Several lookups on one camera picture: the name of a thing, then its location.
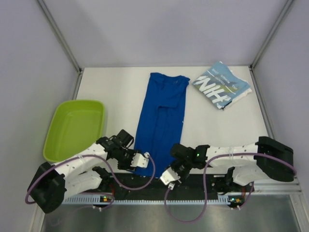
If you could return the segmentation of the royal blue t-shirt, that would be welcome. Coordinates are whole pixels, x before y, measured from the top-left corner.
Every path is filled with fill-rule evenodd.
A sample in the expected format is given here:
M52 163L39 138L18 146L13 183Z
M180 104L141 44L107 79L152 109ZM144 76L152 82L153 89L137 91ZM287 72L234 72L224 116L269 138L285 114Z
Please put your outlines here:
M154 164L145 169L137 168L136 175L159 178L174 161L170 150L181 140L189 81L182 75L150 74L134 148L148 152Z

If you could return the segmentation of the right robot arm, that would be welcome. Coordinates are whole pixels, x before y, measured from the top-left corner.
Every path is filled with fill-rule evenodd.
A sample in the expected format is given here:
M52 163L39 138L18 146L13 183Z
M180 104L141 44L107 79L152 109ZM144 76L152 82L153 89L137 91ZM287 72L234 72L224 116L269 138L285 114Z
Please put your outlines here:
M293 149L266 136L236 147L199 145L191 148L174 144L170 155L175 160L160 176L170 189L182 184L192 169L203 170L213 177L211 188L218 193L239 191L259 180L292 182L296 175Z

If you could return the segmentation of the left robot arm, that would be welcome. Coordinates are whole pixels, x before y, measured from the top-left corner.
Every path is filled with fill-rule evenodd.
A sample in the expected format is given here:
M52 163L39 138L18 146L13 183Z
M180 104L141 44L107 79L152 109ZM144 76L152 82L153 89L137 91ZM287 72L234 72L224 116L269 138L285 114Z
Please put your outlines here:
M148 165L148 155L129 148L133 141L133 136L121 130L112 137L97 139L90 147L62 162L41 164L27 189L26 203L37 204L47 214L76 194L111 193L112 167L102 168L100 163L116 160L117 168L125 171Z

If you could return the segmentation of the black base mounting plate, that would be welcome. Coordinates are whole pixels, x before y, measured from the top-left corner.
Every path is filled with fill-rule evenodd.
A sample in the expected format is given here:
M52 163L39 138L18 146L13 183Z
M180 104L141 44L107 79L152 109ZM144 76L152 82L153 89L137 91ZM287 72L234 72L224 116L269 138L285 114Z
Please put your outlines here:
M171 185L164 185L163 182L154 178L151 183L141 190L129 190L121 187L113 177L107 184L97 189L87 190L86 193L111 193L116 200L163 200L165 193L169 187L173 187L169 191L168 200L203 200L204 186L202 174L191 174L182 183L176 182ZM209 200L217 199L218 195L228 193L240 193L244 195L253 189L252 184L241 186L232 182L232 178L228 175L206 175L207 198Z

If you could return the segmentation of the lime green plastic tray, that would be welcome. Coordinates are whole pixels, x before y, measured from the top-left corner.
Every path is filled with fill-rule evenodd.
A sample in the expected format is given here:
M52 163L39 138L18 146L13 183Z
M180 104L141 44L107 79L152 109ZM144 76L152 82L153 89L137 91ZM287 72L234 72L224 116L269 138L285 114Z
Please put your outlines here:
M61 103L52 118L43 157L60 162L85 150L104 129L105 107L96 100L71 100Z

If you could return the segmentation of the light blue printed folded t-shirt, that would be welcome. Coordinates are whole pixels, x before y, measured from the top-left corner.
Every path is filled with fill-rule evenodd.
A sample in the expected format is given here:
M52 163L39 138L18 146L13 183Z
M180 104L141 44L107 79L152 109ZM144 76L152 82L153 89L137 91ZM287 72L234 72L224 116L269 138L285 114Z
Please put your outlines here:
M225 110L252 92L250 84L221 61L213 64L192 85L219 110Z

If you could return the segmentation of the aluminium frame rail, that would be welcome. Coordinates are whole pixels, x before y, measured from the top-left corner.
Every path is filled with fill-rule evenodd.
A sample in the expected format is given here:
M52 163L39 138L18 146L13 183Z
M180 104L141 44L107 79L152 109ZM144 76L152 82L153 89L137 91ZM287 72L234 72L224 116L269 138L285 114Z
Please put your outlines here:
M72 196L82 192L95 193L108 192L111 188L110 185L118 185L121 189L126 190L141 190L141 189L160 189L165 190L167 186L159 178L150 178L145 176L137 176L134 174L121 174L118 176L123 181L128 183L118 183L110 174L99 175L97 172L85 172L75 178L65 177L61 175L45 176L36 185L33 185L31 194L43 195L45 193L58 192L61 196L67 194ZM249 192L252 191L271 191L271 192L284 192L296 191L299 188L296 183L259 183L247 184L241 186L234 182L227 182L223 176L207 175L206 186L208 194L225 195L230 192Z

